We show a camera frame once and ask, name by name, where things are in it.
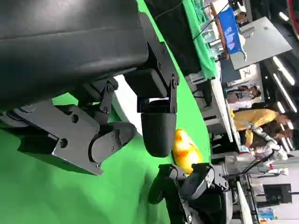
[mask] yellow rubber duck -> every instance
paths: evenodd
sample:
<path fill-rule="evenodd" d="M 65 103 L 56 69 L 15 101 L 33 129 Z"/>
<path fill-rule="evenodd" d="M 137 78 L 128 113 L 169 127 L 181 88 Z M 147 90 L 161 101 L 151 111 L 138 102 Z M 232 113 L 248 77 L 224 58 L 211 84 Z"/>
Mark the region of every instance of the yellow rubber duck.
<path fill-rule="evenodd" d="M 176 130 L 172 153 L 176 165 L 186 174 L 192 173 L 192 164 L 202 162 L 201 152 L 183 129 Z"/>

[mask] green tablecloth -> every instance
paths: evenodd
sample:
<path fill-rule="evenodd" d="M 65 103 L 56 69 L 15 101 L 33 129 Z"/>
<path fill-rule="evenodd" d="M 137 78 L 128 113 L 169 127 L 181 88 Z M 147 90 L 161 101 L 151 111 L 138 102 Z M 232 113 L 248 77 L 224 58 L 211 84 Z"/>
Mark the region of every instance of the green tablecloth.
<path fill-rule="evenodd" d="M 200 32 L 200 24 L 208 21 L 207 15 L 201 10 L 202 0 L 185 0 L 183 5 L 186 11 L 189 27 L 192 37 L 195 38 Z M 211 79 L 217 75 L 216 64 L 214 58 L 210 57 L 209 46 L 205 44 L 202 35 L 199 35 L 193 41 L 202 73 L 205 78 Z"/>
<path fill-rule="evenodd" d="M 143 0 L 140 11 L 148 12 Z M 209 136 L 191 91 L 180 73 L 177 127 L 185 129 L 210 161 Z M 71 104 L 69 94 L 54 99 Z M 118 120 L 115 113 L 110 120 Z M 17 152 L 16 137 L 0 131 L 0 217 L 3 224 L 166 224 L 165 202 L 147 203 L 158 165 L 172 157 L 153 158 L 141 137 L 103 163 L 102 176 L 67 172 Z"/>

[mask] fluorescent light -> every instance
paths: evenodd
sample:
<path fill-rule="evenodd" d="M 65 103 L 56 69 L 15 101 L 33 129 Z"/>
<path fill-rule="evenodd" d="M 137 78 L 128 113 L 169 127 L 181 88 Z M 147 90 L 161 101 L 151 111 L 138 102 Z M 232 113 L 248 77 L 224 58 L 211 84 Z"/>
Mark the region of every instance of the fluorescent light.
<path fill-rule="evenodd" d="M 280 87 L 281 91 L 283 92 L 285 98 L 287 99 L 288 103 L 290 104 L 291 108 L 294 110 L 294 112 L 297 113 L 297 108 L 295 106 L 295 104 L 292 102 L 290 96 L 287 94 L 287 92 L 285 91 L 285 88 L 283 87 L 283 85 L 281 84 L 280 80 L 278 79 L 277 75 L 274 73 L 273 74 L 278 86 Z"/>
<path fill-rule="evenodd" d="M 281 130 L 285 130 L 285 127 L 284 127 L 284 125 L 283 124 L 280 124 L 280 126 L 281 126 Z"/>
<path fill-rule="evenodd" d="M 291 130 L 293 130 L 294 129 L 294 126 L 293 126 L 293 124 L 289 121 L 288 123 L 288 126 L 289 126 L 289 128 L 291 129 Z"/>
<path fill-rule="evenodd" d="M 280 12 L 279 16 L 284 20 L 284 21 L 288 21 L 289 17 L 287 17 L 284 13 Z"/>
<path fill-rule="evenodd" d="M 286 138 L 286 140 L 288 141 L 289 146 L 291 147 L 291 150 L 293 150 L 293 149 L 294 149 L 294 146 L 293 146 L 293 144 L 291 143 L 290 138 Z"/>
<path fill-rule="evenodd" d="M 295 85 L 295 79 L 293 78 L 293 76 L 290 75 L 290 73 L 285 69 L 285 67 L 283 66 L 283 64 L 280 62 L 280 60 L 274 56 L 273 57 L 273 61 L 275 62 L 275 64 L 277 65 L 277 67 L 279 68 L 279 70 L 281 70 L 282 74 L 285 76 L 285 78 L 290 82 L 291 85 Z"/>
<path fill-rule="evenodd" d="M 277 102 L 277 106 L 278 106 L 279 111 L 280 111 L 281 113 L 285 113 L 285 109 L 284 109 L 284 107 L 282 106 L 282 104 L 281 104 L 280 101 Z"/>
<path fill-rule="evenodd" d="M 282 138 L 281 141 L 282 141 L 282 144 L 285 147 L 285 150 L 289 153 L 290 152 L 290 148 L 289 148 L 288 144 L 286 143 L 285 138 Z"/>

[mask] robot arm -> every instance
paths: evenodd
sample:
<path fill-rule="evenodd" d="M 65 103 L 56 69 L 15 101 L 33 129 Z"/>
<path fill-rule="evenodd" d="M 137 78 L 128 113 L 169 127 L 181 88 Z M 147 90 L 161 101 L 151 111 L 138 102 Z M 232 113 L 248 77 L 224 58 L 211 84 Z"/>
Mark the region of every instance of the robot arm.
<path fill-rule="evenodd" d="M 130 123 L 107 122 L 118 88 L 113 77 L 123 74 L 138 96 L 148 152 L 167 156 L 179 80 L 148 16 L 139 12 L 136 0 L 59 1 L 46 4 L 44 14 L 30 13 L 39 8 L 34 0 L 24 1 L 26 11 L 14 1 L 0 9 L 7 31 L 0 35 L 1 128 L 22 136 L 21 152 L 66 170 L 100 175 L 102 162 L 136 133 Z M 61 7 L 78 10 L 52 13 Z M 51 98 L 65 92 L 78 99 L 78 106 L 53 105 Z"/>
<path fill-rule="evenodd" d="M 149 203 L 158 204 L 165 199 L 171 224 L 205 224 L 190 202 L 209 188 L 228 190 L 228 182 L 212 164 L 193 164 L 192 167 L 193 173 L 186 177 L 176 165 L 160 165 L 150 188 Z"/>
<path fill-rule="evenodd" d="M 263 131 L 260 127 L 252 127 L 252 131 L 260 136 L 261 138 L 264 138 L 267 142 L 265 146 L 263 147 L 257 147 L 255 149 L 256 155 L 261 158 L 269 157 L 271 154 L 278 154 L 278 157 L 282 160 L 287 159 L 287 153 L 284 151 L 284 149 L 273 139 L 271 138 L 267 133 Z"/>

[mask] black padded panel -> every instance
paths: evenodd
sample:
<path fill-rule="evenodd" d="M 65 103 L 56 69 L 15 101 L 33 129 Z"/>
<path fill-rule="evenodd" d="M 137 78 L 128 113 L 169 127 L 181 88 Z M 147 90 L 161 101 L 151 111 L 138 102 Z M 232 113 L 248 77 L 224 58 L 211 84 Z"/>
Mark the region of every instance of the black padded panel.
<path fill-rule="evenodd" d="M 201 71 L 182 0 L 144 0 L 184 76 Z"/>
<path fill-rule="evenodd" d="M 136 0 L 3 0 L 0 111 L 147 60 Z"/>

